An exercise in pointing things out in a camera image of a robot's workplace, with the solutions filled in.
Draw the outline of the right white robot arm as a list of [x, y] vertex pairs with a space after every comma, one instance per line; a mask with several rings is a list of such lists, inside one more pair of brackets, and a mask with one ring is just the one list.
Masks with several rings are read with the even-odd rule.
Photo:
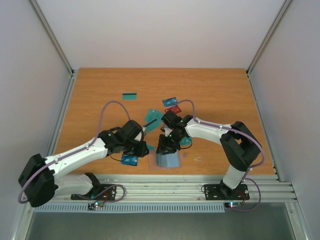
[[224, 199], [234, 197], [252, 163], [262, 153], [262, 146], [243, 122], [217, 124], [203, 121], [192, 115], [180, 117], [173, 111], [167, 111], [161, 118], [165, 127], [159, 136], [156, 153], [174, 154], [181, 150], [180, 142], [184, 138], [198, 138], [222, 146], [229, 168], [220, 181], [219, 189]]

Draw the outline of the teal VIP card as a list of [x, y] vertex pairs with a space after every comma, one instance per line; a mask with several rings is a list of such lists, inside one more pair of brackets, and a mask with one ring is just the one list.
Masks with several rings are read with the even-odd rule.
[[148, 150], [151, 150], [151, 151], [155, 151], [155, 150], [156, 150], [156, 148], [153, 147], [153, 146], [151, 146], [151, 145], [147, 145], [147, 149], [148, 149]]

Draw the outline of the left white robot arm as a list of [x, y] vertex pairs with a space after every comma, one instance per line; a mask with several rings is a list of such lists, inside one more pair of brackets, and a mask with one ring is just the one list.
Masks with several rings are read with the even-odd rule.
[[18, 178], [21, 186], [18, 202], [30, 203], [34, 208], [44, 205], [62, 194], [58, 182], [64, 176], [92, 161], [118, 153], [138, 158], [148, 155], [144, 137], [145, 128], [129, 120], [122, 127], [98, 132], [88, 142], [66, 152], [47, 157], [39, 153], [31, 156]]

